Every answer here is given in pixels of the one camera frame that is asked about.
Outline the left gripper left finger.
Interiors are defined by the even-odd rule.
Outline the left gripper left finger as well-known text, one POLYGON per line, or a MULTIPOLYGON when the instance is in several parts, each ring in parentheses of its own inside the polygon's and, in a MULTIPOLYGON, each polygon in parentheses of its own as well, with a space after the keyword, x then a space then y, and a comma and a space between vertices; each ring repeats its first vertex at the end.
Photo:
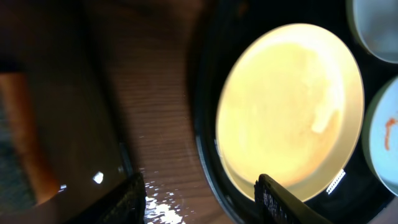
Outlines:
POLYGON ((67 224, 144 224, 145 209, 144 179, 136 173, 67 224))

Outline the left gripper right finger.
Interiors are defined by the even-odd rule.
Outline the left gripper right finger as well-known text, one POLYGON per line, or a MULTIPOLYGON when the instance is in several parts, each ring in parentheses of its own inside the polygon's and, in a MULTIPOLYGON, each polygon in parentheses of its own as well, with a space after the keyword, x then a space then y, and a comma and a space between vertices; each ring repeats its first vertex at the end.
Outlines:
POLYGON ((256 181, 254 198, 264 223, 332 224, 267 174, 256 181))

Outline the orange green scrub sponge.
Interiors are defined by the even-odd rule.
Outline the orange green scrub sponge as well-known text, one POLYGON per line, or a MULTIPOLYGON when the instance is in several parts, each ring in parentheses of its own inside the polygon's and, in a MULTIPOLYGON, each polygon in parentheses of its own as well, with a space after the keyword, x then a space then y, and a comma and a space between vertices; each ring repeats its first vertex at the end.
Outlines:
POLYGON ((41 149, 25 75, 1 73, 1 214, 45 203, 60 189, 41 149))

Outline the yellow plate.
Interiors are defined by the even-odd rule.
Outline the yellow plate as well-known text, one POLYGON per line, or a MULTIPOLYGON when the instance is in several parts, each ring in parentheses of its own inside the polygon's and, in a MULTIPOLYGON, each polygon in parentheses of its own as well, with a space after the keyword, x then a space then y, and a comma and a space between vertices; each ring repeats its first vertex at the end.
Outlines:
POLYGON ((348 163, 363 114, 363 81, 345 43, 313 24, 284 25, 233 65, 216 112, 218 155, 249 200, 266 174, 305 202, 348 163))

